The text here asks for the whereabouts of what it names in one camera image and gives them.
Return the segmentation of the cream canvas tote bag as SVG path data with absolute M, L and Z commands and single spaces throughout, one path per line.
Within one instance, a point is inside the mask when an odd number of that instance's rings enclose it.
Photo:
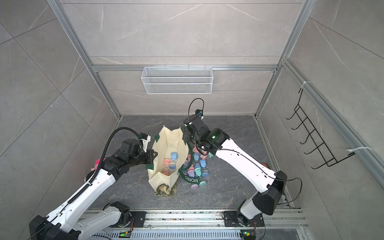
M 161 197 L 173 197 L 177 191 L 177 181 L 184 180 L 189 184 L 197 184 L 201 181 L 199 177 L 189 174 L 194 172 L 192 163 L 192 149 L 183 141 L 181 128 L 170 130 L 163 127 L 155 136 L 153 150 L 158 153 L 152 165 L 147 165 L 149 184 L 155 191 L 155 195 Z M 170 170 L 170 175 L 162 173 L 164 159 L 170 159 L 171 153 L 178 153 L 177 166 Z

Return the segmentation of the pink hourglass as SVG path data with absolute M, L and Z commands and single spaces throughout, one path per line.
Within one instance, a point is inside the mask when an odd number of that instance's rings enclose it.
M 171 160 L 170 159 L 164 159 L 162 173 L 166 176 L 170 175 L 170 165 L 171 165 Z

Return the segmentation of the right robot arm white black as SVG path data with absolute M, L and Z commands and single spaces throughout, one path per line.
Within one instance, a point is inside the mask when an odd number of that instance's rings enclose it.
M 263 166 L 243 151 L 235 141 L 221 129 L 210 130 L 203 117 L 194 114 L 183 121 L 183 140 L 197 147 L 201 154 L 213 154 L 240 172 L 256 189 L 256 193 L 245 200 L 237 210 L 236 218 L 243 226 L 249 226 L 259 214 L 273 215 L 288 180 L 282 172 L 274 172 Z

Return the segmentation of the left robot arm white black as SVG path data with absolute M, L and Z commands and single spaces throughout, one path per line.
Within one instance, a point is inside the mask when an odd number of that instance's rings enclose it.
M 130 168 L 150 165 L 158 155 L 148 149 L 149 135 L 133 132 L 135 139 L 123 141 L 113 155 L 106 157 L 114 135 L 122 130 L 120 127 L 112 132 L 96 170 L 83 186 L 45 217 L 38 215 L 30 222 L 31 240 L 86 240 L 110 226 L 133 226 L 130 208 L 120 202 L 109 203 L 98 214 L 80 219 L 89 206 Z

